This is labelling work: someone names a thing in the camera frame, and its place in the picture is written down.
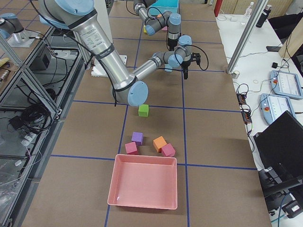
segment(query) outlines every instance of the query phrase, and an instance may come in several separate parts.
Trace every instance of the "phone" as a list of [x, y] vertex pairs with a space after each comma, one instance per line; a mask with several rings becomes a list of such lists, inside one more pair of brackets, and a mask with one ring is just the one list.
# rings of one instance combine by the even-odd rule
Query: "phone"
[[281, 47], [280, 46], [266, 46], [266, 49], [269, 52], [279, 52]]

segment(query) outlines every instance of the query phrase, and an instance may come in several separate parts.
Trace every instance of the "black bottle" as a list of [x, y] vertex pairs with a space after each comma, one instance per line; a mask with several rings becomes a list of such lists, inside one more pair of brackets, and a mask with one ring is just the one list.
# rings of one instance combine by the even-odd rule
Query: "black bottle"
[[256, 24], [256, 27], [262, 27], [265, 20], [267, 19], [267, 17], [269, 16], [269, 13], [271, 12], [271, 8], [272, 6], [271, 5], [267, 5], [265, 6], [265, 9], [263, 10], [257, 24]]

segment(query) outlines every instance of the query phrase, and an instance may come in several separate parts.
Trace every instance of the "plastic bottle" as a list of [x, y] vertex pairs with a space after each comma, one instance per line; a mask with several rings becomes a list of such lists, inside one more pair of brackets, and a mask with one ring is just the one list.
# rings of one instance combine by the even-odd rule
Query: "plastic bottle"
[[265, 9], [263, 10], [257, 24], [256, 24], [256, 27], [262, 27], [265, 20], [267, 19], [267, 17], [269, 16], [269, 13], [271, 12], [271, 8], [272, 6], [271, 5], [267, 5], [265, 6]]
[[247, 24], [248, 20], [250, 19], [250, 15], [251, 15], [251, 12], [252, 12], [252, 6], [253, 5], [254, 5], [254, 2], [253, 1], [250, 2], [250, 6], [248, 6], [247, 9], [245, 10], [245, 13], [244, 13], [242, 21], [241, 21], [242, 25]]

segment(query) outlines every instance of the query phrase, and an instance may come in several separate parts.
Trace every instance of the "foam block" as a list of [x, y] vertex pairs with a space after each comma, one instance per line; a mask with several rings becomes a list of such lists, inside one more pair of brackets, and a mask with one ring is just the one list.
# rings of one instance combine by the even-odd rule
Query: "foam block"
[[148, 117], [149, 106], [147, 104], [143, 104], [139, 106], [138, 114], [140, 117]]
[[174, 157], [175, 154], [176, 154], [175, 149], [173, 148], [173, 146], [170, 143], [168, 143], [165, 146], [163, 146], [161, 148], [161, 150], [162, 150], [162, 155], [164, 157]]
[[161, 148], [163, 146], [165, 146], [166, 144], [167, 143], [162, 136], [153, 140], [153, 146], [155, 147], [155, 149], [157, 150], [158, 153], [161, 153]]
[[128, 155], [138, 155], [138, 149], [135, 142], [126, 143], [125, 149]]
[[132, 142], [135, 142], [137, 146], [143, 145], [143, 133], [142, 132], [133, 132]]

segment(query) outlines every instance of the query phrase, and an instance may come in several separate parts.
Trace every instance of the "pink tray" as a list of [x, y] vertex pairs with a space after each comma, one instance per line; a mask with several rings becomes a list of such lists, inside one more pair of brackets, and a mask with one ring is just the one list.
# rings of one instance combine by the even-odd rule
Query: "pink tray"
[[177, 209], [177, 160], [174, 157], [116, 155], [107, 203]]

